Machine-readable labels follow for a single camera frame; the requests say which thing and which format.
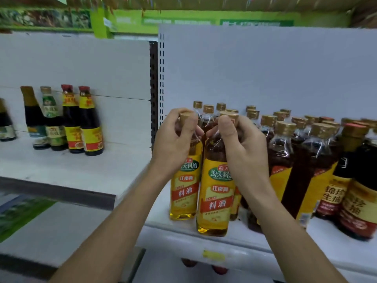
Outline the person's left hand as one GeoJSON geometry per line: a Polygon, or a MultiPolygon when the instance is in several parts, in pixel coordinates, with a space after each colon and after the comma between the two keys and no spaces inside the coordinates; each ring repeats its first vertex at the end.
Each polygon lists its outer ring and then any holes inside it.
{"type": "Polygon", "coordinates": [[[158,129],[152,151],[150,167],[167,181],[180,169],[190,150],[192,136],[178,136],[180,118],[194,115],[194,132],[203,136],[204,131],[198,126],[198,115],[187,108],[172,109],[158,129]]]}

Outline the person's right hand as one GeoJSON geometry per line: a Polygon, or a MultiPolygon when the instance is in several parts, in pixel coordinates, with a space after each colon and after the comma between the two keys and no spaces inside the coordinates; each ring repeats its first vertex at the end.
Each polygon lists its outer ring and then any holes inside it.
{"type": "MultiPolygon", "coordinates": [[[[219,132],[219,117],[216,122],[217,127],[208,131],[207,136],[219,132]]],[[[245,116],[238,116],[237,123],[234,119],[232,122],[236,144],[224,144],[230,173],[242,195],[257,193],[270,184],[265,135],[245,116]]]]}

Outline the yellow cooking wine bottle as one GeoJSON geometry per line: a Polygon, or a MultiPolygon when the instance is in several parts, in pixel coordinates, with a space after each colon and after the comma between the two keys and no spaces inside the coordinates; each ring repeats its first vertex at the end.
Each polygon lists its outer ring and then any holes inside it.
{"type": "Polygon", "coordinates": [[[169,214],[171,220],[187,220],[195,217],[202,170],[202,153],[201,138],[194,132],[188,156],[171,180],[169,214]]]}
{"type": "Polygon", "coordinates": [[[228,231],[236,190],[227,162],[224,141],[219,132],[219,119],[223,115],[228,116],[233,127],[238,125],[237,113],[220,112],[215,132],[206,139],[196,214],[198,232],[215,237],[224,237],[228,231]]]}

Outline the person's right forearm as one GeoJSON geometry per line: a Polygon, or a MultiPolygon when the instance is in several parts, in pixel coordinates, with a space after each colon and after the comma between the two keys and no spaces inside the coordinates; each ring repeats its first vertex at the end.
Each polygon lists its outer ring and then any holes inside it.
{"type": "Polygon", "coordinates": [[[283,207],[268,178],[233,178],[257,217],[286,283],[348,283],[283,207]]]}

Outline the person's left forearm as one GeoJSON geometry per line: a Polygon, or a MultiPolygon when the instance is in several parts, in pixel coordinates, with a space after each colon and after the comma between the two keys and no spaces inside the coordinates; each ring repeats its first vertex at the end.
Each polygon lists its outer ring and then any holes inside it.
{"type": "Polygon", "coordinates": [[[123,200],[48,283],[117,283],[154,202],[180,166],[151,161],[123,200]]]}

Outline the perforated shelf upright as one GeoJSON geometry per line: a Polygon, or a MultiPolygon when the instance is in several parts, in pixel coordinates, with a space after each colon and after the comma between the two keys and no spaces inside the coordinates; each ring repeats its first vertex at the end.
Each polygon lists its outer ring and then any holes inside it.
{"type": "Polygon", "coordinates": [[[150,54],[150,113],[151,143],[153,150],[158,128],[166,117],[164,110],[164,35],[149,41],[150,54]]]}

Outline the white shelf back panel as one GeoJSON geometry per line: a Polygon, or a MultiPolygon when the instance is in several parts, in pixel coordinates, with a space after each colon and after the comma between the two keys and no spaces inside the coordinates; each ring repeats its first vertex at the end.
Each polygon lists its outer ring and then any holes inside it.
{"type": "Polygon", "coordinates": [[[377,29],[160,25],[160,115],[226,103],[243,114],[377,119],[377,29]]]}
{"type": "Polygon", "coordinates": [[[61,109],[61,85],[91,89],[106,144],[149,149],[150,51],[146,40],[57,33],[0,34],[0,98],[17,131],[27,132],[21,86],[50,86],[61,109]]]}

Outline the row of dark brown bottles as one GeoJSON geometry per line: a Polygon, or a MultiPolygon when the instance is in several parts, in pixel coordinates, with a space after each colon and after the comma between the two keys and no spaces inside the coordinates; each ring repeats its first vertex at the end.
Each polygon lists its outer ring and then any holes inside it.
{"type": "Polygon", "coordinates": [[[312,219],[335,168],[329,140],[337,133],[334,125],[311,124],[304,141],[293,139],[299,126],[305,129],[308,118],[292,118],[290,123],[276,121],[275,135],[268,142],[270,181],[277,199],[306,229],[312,219]]]}

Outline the red-capped yellow label sauce bottle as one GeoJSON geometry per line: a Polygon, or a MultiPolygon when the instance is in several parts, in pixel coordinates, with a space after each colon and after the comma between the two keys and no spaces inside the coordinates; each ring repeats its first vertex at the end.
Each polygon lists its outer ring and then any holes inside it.
{"type": "Polygon", "coordinates": [[[70,153],[83,153],[84,143],[81,136],[80,110],[73,92],[73,86],[61,85],[63,95],[63,126],[70,153]]]}
{"type": "Polygon", "coordinates": [[[100,119],[89,86],[79,86],[79,112],[84,153],[97,156],[103,153],[103,135],[100,119]]]}

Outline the green sign banner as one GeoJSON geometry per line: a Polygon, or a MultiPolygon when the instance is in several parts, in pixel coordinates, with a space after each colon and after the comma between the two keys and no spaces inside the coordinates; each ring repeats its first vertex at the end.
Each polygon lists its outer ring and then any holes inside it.
{"type": "Polygon", "coordinates": [[[0,8],[0,31],[156,35],[160,24],[346,28],[350,13],[0,8]]]}

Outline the dark soy sauce bottle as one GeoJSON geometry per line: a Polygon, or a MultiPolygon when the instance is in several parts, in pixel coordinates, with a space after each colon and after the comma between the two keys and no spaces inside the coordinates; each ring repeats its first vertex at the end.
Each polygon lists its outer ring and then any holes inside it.
{"type": "Polygon", "coordinates": [[[341,153],[337,157],[337,166],[330,176],[324,195],[314,214],[315,217],[333,221],[341,208],[348,185],[353,177],[355,152],[361,146],[369,131],[367,123],[355,121],[343,127],[339,137],[341,153]]]}
{"type": "Polygon", "coordinates": [[[377,232],[377,140],[366,140],[356,150],[354,176],[342,201],[336,227],[359,241],[377,232]]]}

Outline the yellow price tag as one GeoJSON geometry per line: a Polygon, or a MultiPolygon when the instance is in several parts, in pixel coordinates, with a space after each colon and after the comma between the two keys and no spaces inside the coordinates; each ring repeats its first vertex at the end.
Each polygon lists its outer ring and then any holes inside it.
{"type": "Polygon", "coordinates": [[[225,261],[225,255],[223,253],[204,250],[202,253],[203,258],[206,258],[211,261],[216,262],[224,262],[225,261]]]}

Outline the green label sauce bottle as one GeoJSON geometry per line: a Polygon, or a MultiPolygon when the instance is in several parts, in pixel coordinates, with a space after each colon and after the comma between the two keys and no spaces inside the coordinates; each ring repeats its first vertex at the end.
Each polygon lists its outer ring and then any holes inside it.
{"type": "Polygon", "coordinates": [[[43,109],[46,119],[46,133],[53,151],[68,149],[68,142],[63,126],[63,118],[59,112],[58,105],[52,95],[51,87],[41,86],[43,109]]]}

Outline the gold-necked dark sauce bottle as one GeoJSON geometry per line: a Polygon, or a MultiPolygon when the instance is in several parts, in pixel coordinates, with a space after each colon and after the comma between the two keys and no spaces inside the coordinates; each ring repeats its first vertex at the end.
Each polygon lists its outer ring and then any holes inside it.
{"type": "Polygon", "coordinates": [[[46,134],[45,116],[35,97],[34,90],[31,86],[21,86],[20,90],[23,95],[26,126],[32,138],[32,147],[35,150],[48,149],[50,141],[46,134]]]}

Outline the white lower shelf board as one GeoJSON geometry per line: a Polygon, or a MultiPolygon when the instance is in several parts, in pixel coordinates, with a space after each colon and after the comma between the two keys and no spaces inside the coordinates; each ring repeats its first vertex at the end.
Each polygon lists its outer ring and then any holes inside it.
{"type": "Polygon", "coordinates": [[[47,283],[109,214],[55,203],[0,243],[0,283],[47,283]]]}

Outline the dark bottle with pale label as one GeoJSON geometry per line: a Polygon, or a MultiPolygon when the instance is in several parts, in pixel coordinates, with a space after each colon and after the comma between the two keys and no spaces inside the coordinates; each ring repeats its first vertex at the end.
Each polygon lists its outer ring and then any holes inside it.
{"type": "Polygon", "coordinates": [[[0,98],[0,142],[14,141],[17,138],[12,120],[7,112],[4,99],[0,98]]]}

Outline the green poster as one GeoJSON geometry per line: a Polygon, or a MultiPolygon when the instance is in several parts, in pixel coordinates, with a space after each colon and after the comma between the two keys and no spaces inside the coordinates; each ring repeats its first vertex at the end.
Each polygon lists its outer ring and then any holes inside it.
{"type": "Polygon", "coordinates": [[[0,243],[57,202],[28,195],[0,197],[0,243]]]}

